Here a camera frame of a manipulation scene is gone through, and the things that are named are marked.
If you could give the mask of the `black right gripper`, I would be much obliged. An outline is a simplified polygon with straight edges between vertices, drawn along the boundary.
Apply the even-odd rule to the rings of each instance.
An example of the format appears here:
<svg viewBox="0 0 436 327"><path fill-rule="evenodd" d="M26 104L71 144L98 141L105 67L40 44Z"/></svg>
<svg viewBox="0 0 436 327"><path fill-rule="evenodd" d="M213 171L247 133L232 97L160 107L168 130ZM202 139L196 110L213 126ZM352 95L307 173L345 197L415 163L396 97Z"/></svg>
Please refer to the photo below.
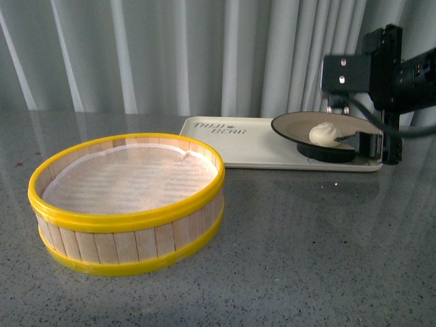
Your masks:
<svg viewBox="0 0 436 327"><path fill-rule="evenodd" d="M381 121L395 134L357 131L334 139L350 145L361 157L395 165L402 160L403 139L435 133L435 126L399 131L400 116L435 105L435 49L401 59L403 29L387 25L364 36L362 53L371 56L369 96Z"/></svg>

